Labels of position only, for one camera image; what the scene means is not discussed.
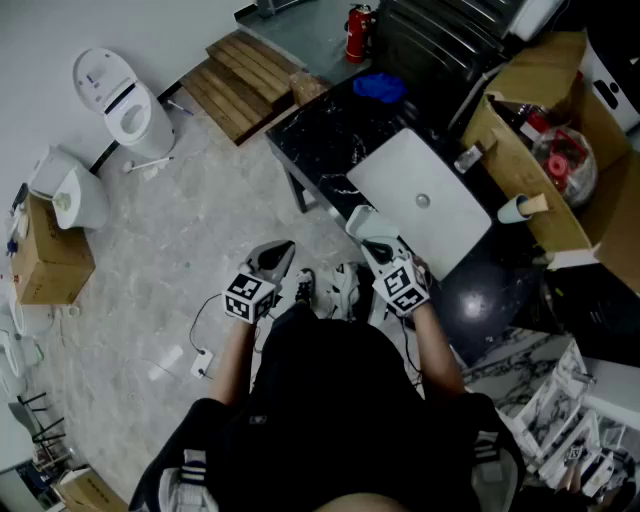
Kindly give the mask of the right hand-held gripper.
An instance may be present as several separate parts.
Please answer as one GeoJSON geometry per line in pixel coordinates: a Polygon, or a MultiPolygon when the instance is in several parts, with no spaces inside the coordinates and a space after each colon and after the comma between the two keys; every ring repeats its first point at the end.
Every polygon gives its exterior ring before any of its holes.
{"type": "Polygon", "coordinates": [[[430,300],[417,279],[417,270],[409,250],[397,238],[370,238],[361,243],[361,251],[373,274],[373,288],[383,301],[400,316],[411,314],[430,300]],[[377,258],[395,258],[383,271],[377,258]]]}

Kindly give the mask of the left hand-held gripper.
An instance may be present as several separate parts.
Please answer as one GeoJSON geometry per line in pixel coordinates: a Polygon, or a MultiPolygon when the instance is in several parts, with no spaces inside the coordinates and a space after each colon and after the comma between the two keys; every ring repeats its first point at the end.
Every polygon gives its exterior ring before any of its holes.
{"type": "Polygon", "coordinates": [[[281,282],[295,256],[291,240],[276,240],[254,248],[223,290],[224,312],[248,324],[265,317],[278,302],[281,282]]]}

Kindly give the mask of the person's right hand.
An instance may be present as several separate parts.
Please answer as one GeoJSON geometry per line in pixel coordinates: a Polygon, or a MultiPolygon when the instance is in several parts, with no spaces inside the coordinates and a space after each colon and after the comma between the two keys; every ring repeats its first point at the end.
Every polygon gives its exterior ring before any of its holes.
{"type": "Polygon", "coordinates": [[[417,270],[417,279],[425,290],[432,286],[433,276],[426,262],[418,255],[412,255],[412,262],[417,270]]]}

